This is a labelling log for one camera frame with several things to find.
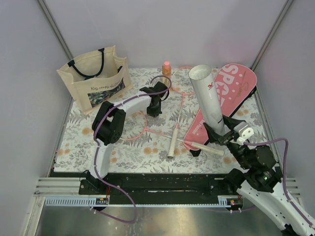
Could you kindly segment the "pink racket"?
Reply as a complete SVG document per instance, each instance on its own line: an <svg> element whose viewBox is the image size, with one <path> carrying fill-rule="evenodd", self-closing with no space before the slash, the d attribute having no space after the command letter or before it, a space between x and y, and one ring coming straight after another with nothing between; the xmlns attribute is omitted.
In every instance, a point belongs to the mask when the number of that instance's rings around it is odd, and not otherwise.
<svg viewBox="0 0 315 236"><path fill-rule="evenodd" d="M174 126L174 129L173 129L173 133L172 133L172 137L171 137L171 141L170 141L170 146L169 146L169 150L168 150L168 154L167 154L167 158L168 159L173 159L174 158L174 151L175 151L175 147L176 147L176 141L177 141L177 137L178 137L178 130L179 130L179 124L180 124L180 116L181 116L181 109L183 107L183 103L184 103L184 98L185 96L189 96L189 95L194 95L194 92L192 93L184 93L184 92L180 92L178 91L176 88L173 88L172 89L179 93L181 96L182 96L182 99L181 99L181 104L180 104L180 108L179 108L179 111L178 111L178 117L177 117L177 121L176 121L176 124Z"/></svg>
<svg viewBox="0 0 315 236"><path fill-rule="evenodd" d="M137 113L140 114L144 118L145 125L144 125L144 128L143 128L143 131L138 136L136 136L134 138L130 138L130 139L121 138L121 140L126 140L126 141L127 140L128 141L135 140L135 139L139 138L141 135L143 135L143 133L146 132L146 131L172 139L171 136L168 136L168 135L165 135L163 133L159 133L157 131L153 131L153 130L148 129L147 128L147 118L146 118L145 114L142 111L139 111ZM224 156L224 151L223 150L218 150L218 149L215 149L213 147L209 147L207 145L202 145L202 144L196 143L196 142L184 141L184 140L178 139L178 138L176 138L176 140L177 141L181 141L184 144L191 145L194 148L198 148L198 149L201 149L203 151L206 151L206 152L209 152L209 153L213 153L213 154L216 154L216 155L219 155L219 156Z"/></svg>

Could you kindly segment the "pink racket cover bag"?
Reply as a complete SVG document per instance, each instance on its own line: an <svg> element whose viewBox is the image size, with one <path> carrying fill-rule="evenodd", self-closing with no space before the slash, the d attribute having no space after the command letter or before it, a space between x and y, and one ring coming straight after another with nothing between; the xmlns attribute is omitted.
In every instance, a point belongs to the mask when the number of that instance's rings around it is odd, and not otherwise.
<svg viewBox="0 0 315 236"><path fill-rule="evenodd" d="M256 90L257 77L249 68L235 63L223 66L214 77L222 116L231 117L241 107L246 99ZM202 145L209 143L203 114L199 108L192 125L184 137L184 141L196 142ZM190 153L197 157L201 150L184 144Z"/></svg>

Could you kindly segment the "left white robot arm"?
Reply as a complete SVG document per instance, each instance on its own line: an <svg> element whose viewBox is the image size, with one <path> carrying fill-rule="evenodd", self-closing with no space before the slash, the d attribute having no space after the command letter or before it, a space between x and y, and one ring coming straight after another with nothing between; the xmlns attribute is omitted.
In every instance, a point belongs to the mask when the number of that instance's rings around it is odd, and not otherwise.
<svg viewBox="0 0 315 236"><path fill-rule="evenodd" d="M102 103L92 124L96 149L93 165L86 175L90 189L96 194L102 194L107 188L103 178L109 172L110 154L115 144L122 136L125 119L139 111L152 117L159 116L163 97L169 96L169 87L157 82L153 87L143 87L139 92L119 102Z"/></svg>

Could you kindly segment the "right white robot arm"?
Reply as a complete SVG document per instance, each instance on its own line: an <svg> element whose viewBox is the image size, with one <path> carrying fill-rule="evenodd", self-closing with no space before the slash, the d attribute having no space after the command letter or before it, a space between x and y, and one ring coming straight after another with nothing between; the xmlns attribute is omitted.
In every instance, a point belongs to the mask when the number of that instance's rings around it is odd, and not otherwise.
<svg viewBox="0 0 315 236"><path fill-rule="evenodd" d="M298 204L286 187L285 168L277 169L269 147L271 142L249 143L253 129L244 121L223 116L229 132L220 135L207 123L205 130L210 143L226 146L240 164L224 177L228 194L250 200L264 212L284 236L313 236L315 219Z"/></svg>

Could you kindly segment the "white shuttlecock tube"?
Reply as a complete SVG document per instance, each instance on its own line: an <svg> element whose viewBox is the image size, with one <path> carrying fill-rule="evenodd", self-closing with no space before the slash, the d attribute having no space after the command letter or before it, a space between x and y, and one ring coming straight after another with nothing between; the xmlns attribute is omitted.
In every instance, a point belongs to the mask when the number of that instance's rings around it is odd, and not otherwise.
<svg viewBox="0 0 315 236"><path fill-rule="evenodd" d="M223 135L225 128L212 68L197 65L190 70L189 78L205 122L217 134Z"/></svg>

